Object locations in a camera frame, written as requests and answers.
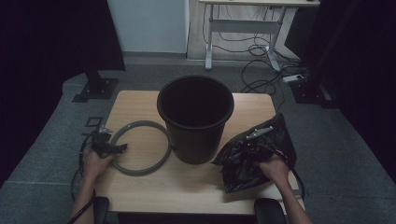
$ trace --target black plastic bag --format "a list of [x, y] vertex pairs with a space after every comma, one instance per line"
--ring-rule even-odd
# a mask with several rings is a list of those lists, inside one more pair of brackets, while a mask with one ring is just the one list
[[[271, 126], [272, 131], [247, 139], [255, 130]], [[212, 163], [223, 166], [221, 172], [224, 188], [227, 193], [232, 193], [268, 182], [269, 179], [262, 173], [257, 162], [270, 159], [274, 153], [281, 156], [293, 170], [297, 156], [281, 113], [233, 137]]]

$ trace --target black bucket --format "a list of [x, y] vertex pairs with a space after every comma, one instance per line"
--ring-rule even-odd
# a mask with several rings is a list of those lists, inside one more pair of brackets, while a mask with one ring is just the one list
[[166, 84], [157, 99], [175, 155], [189, 164], [216, 154], [225, 122], [233, 113], [233, 95], [211, 77], [187, 76]]

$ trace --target person's right hand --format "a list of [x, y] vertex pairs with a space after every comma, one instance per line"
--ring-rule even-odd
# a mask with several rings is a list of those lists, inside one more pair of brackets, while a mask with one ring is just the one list
[[289, 167], [277, 155], [273, 155], [270, 160], [259, 163], [262, 173], [276, 185], [289, 181]]

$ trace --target human hand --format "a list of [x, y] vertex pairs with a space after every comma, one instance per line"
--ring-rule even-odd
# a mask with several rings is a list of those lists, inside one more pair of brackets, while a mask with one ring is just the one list
[[289, 167], [277, 155], [273, 155], [268, 161], [259, 163], [262, 173], [278, 186], [289, 182]]
[[96, 179], [114, 159], [115, 155], [109, 155], [102, 159], [95, 151], [88, 149], [85, 157], [84, 177]]

